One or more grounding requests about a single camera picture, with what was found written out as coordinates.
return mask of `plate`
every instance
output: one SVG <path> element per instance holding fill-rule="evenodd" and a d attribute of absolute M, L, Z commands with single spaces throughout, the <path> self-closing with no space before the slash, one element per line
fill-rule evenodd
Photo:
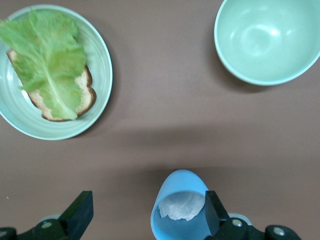
<path fill-rule="evenodd" d="M 283 84 L 306 72 L 320 56 L 317 0 L 224 0 L 214 25 L 223 65 L 239 79 Z"/>
<path fill-rule="evenodd" d="M 52 122 L 41 117 L 41 110 L 21 91 L 22 85 L 6 52 L 10 49 L 0 41 L 0 114 L 20 132 L 41 140 L 63 140 L 87 130 L 104 111 L 112 89 L 112 63 L 107 46 L 95 27 L 78 13 L 57 5 L 33 5 L 23 8 L 8 19 L 26 17 L 33 10 L 55 10 L 73 18 L 79 28 L 78 42 L 84 46 L 87 65 L 92 75 L 96 101 L 92 108 L 76 120 Z"/>

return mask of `bowl rim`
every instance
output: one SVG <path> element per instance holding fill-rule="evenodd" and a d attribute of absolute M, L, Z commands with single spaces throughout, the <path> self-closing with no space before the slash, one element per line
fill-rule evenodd
<path fill-rule="evenodd" d="M 218 25 L 219 25 L 219 20 L 220 20 L 220 16 L 222 11 L 224 10 L 225 5 L 227 4 L 227 2 L 232 1 L 232 0 L 223 0 L 216 18 L 215 18 L 215 23 L 214 23 L 214 31 L 213 31 L 213 38 L 214 38 L 214 45 L 215 45 L 215 49 L 216 52 L 218 54 L 218 57 L 220 58 L 222 64 L 224 65 L 224 67 L 231 73 L 233 74 L 235 77 L 239 78 L 240 80 L 243 80 L 249 84 L 254 84 L 254 85 L 260 85 L 260 86 L 274 86 L 274 85 L 279 85 L 279 84 L 284 84 L 287 83 L 293 79 L 296 79 L 297 77 L 301 76 L 302 74 L 304 74 L 309 68 L 311 68 L 311 66 L 313 64 L 315 64 L 315 62 L 318 60 L 318 58 L 320 57 L 320 48 L 318 50 L 317 55 L 315 56 L 315 58 L 310 61 L 310 63 L 304 67 L 303 69 L 299 70 L 298 72 L 296 72 L 295 74 L 291 74 L 288 77 L 284 77 L 278 80 L 272 80 L 272 81 L 265 81 L 265 80 L 259 80 L 259 79 L 255 79 L 249 76 L 246 76 L 245 74 L 240 73 L 238 70 L 236 70 L 230 63 L 229 61 L 227 61 L 227 59 L 225 58 L 223 51 L 220 48 L 219 45 L 219 41 L 218 41 Z"/>

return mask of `plastic cup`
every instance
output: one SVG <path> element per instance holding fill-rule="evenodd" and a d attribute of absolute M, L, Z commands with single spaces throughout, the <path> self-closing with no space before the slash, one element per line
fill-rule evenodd
<path fill-rule="evenodd" d="M 163 182 L 151 213 L 151 229 L 155 238 L 157 240 L 204 240 L 210 236 L 204 207 L 189 221 L 173 220 L 168 216 L 162 218 L 158 207 L 159 203 L 169 195 L 192 192 L 205 196 L 206 191 L 208 188 L 205 183 L 193 172 L 180 169 L 171 173 Z"/>

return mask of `brown table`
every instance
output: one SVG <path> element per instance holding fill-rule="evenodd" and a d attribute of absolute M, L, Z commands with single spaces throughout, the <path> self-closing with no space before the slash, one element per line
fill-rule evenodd
<path fill-rule="evenodd" d="M 319 61 L 273 87 L 233 77 L 213 42 L 222 0 L 2 0 L 0 18 L 44 3 L 98 29 L 113 88 L 99 120 L 71 139 L 35 139 L 0 117 L 1 227 L 22 233 L 92 190 L 84 240 L 154 239 L 160 186 L 190 169 L 259 230 L 319 238 Z"/>

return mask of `bread slice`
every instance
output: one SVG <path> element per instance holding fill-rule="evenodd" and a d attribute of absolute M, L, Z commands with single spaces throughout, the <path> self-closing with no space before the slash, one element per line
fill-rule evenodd
<path fill-rule="evenodd" d="M 7 52 L 7 55 L 11 63 L 13 64 L 13 62 L 16 59 L 17 53 L 13 49 L 11 49 Z M 79 117 L 86 113 L 93 106 L 97 98 L 95 90 L 91 87 L 92 76 L 87 65 L 85 66 L 82 74 L 75 79 L 75 82 L 76 84 L 78 84 L 79 88 L 82 91 L 80 105 L 75 110 L 75 113 Z M 68 121 L 68 119 L 52 116 L 51 109 L 45 105 L 43 98 L 40 96 L 39 90 L 35 90 L 33 92 L 28 93 L 28 96 L 33 105 L 42 111 L 42 117 L 44 119 L 53 122 Z"/>

